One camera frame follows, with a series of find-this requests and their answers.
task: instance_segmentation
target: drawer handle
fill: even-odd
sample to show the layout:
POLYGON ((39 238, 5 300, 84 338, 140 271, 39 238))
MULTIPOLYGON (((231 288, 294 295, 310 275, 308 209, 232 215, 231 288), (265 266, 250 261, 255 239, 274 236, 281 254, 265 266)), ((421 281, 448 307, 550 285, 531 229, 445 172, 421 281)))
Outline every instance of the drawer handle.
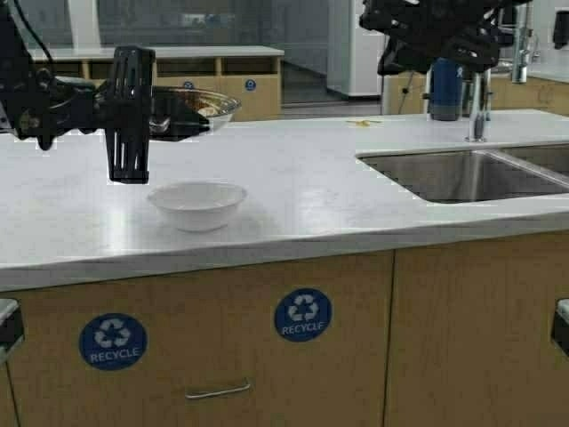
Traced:
POLYGON ((244 384, 231 389, 217 390, 217 391, 188 391, 186 393, 187 400, 201 400, 218 398, 220 396, 227 396, 229 394, 238 394, 248 391, 252 388, 252 384, 249 379, 245 378, 244 384))
POLYGON ((551 338, 569 356, 569 300, 557 303, 551 338))

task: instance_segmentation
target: robotic arm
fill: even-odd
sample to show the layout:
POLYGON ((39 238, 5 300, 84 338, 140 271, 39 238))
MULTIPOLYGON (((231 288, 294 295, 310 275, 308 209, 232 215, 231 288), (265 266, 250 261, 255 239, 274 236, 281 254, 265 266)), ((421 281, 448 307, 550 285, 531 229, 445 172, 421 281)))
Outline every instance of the robotic arm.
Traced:
POLYGON ((495 67, 508 45, 495 19, 509 6, 532 0, 365 0, 360 25, 390 36, 382 76, 426 73, 446 58, 482 73, 495 67))
MULTIPOLYGON (((22 20, 21 8, 15 1, 22 20)), ((180 122, 177 128, 158 128, 155 136, 178 141, 210 130, 209 121, 182 100, 153 99, 154 51, 135 46, 116 48, 108 80, 99 88, 81 79, 56 77, 40 69, 29 54, 6 0, 0 0, 0 130, 17 138, 37 138, 48 150, 53 139, 72 129, 92 133, 104 129, 111 181, 148 182, 148 141, 153 119, 180 122)), ((48 59, 49 51, 44 48, 48 59)))

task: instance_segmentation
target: floor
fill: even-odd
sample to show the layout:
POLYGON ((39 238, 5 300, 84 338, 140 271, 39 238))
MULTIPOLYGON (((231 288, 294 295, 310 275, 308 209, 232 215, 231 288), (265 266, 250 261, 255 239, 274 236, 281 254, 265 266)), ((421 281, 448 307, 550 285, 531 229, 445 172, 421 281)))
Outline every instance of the floor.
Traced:
POLYGON ((378 101, 345 101, 327 90, 325 76, 286 62, 283 64, 283 104, 282 119, 361 117, 381 113, 378 101))
POLYGON ((283 63, 283 104, 341 101, 326 89, 326 76, 283 63))

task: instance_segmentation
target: countertop edge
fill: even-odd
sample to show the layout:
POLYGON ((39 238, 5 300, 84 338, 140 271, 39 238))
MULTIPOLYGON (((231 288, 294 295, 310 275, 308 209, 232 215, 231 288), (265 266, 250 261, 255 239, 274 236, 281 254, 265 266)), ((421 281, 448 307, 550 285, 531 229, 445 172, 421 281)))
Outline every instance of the countertop edge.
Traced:
POLYGON ((0 293, 569 230, 569 212, 0 269, 0 293), (215 260, 206 264, 203 259, 215 260), (153 265, 151 270, 145 267, 153 265))

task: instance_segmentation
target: recycle symbol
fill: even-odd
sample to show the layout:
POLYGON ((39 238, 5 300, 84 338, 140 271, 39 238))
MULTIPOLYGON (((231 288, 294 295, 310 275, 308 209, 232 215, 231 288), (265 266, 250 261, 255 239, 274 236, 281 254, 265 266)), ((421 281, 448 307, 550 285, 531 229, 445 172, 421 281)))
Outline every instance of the recycle symbol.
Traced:
POLYGON ((318 304, 314 302, 314 296, 305 294, 296 297, 294 305, 288 308, 288 315, 295 322, 301 322, 302 320, 310 321, 316 318, 318 310, 318 304), (308 305, 308 309, 302 314, 299 308, 304 305, 308 305))
POLYGON ((131 337, 131 331, 124 327, 120 318, 104 320, 95 333, 95 342, 103 349, 110 349, 113 345, 124 347, 131 337))

